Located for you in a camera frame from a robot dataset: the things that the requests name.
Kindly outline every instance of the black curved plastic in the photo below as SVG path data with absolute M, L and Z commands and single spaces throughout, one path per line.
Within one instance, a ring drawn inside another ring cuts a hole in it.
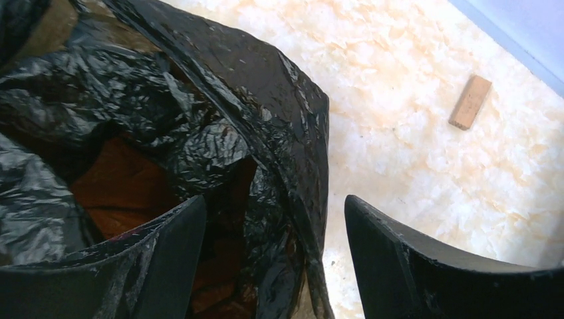
M 184 318 L 205 226 L 193 197 L 58 262 L 0 267 L 0 318 Z
M 535 269 L 437 241 L 356 196 L 345 202 L 367 319 L 564 318 L 562 268 Z

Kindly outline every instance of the floor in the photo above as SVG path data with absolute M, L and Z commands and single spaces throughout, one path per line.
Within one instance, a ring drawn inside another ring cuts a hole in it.
M 482 256 L 564 258 L 564 100 L 448 0 L 166 2 L 275 45 L 330 96 L 325 269 L 338 319 L 364 318 L 348 194 Z M 448 117 L 471 74 L 493 86 L 463 132 Z

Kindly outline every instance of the black trash bag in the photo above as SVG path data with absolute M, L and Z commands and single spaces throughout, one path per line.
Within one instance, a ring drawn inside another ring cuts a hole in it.
M 58 230 L 64 243 L 74 243 L 63 244 L 64 253 L 99 241 L 88 215 L 111 238 L 203 194 L 210 212 L 193 318 L 290 318 L 306 281 L 316 317 L 334 318 L 321 262 L 327 96 L 275 47 L 247 33 L 159 1 L 104 2 L 72 0 L 66 12 L 69 2 L 53 0 L 15 61 L 0 64 L 0 132 L 8 137 L 0 146 L 32 150 L 53 180 L 32 184 L 48 195 L 70 189 L 80 204 L 68 197 L 63 218 L 81 222 Z M 55 22 L 65 26 L 61 32 L 43 33 Z M 20 178 L 0 173 L 2 189 L 4 178 Z M 140 184 L 149 190 L 127 193 Z M 41 202 L 21 185 L 0 193 L 3 211 L 16 209 L 10 194 L 30 207 Z M 146 200 L 155 193 L 175 198 Z M 10 234 L 8 241 L 33 240 Z M 239 266 L 227 270 L 229 263 Z M 223 296 L 220 302 L 205 298 L 210 291 Z
M 0 134 L 0 266 L 55 261 L 101 238 L 65 182 Z
M 0 1 L 0 65 L 6 64 L 23 47 L 50 3 L 50 0 Z

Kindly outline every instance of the small wood piece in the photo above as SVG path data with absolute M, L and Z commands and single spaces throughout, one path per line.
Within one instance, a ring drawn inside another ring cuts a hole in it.
M 466 131 L 474 123 L 492 83 L 480 76 L 471 77 L 450 116 L 451 125 Z

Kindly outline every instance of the garbage bag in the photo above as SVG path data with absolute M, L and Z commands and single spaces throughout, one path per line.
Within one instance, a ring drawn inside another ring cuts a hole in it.
M 329 100 L 306 74 L 155 0 L 14 3 L 0 0 L 0 249 L 18 243 L 6 263 L 60 258 L 202 194 L 189 318 L 290 318 L 308 291 L 333 318 Z

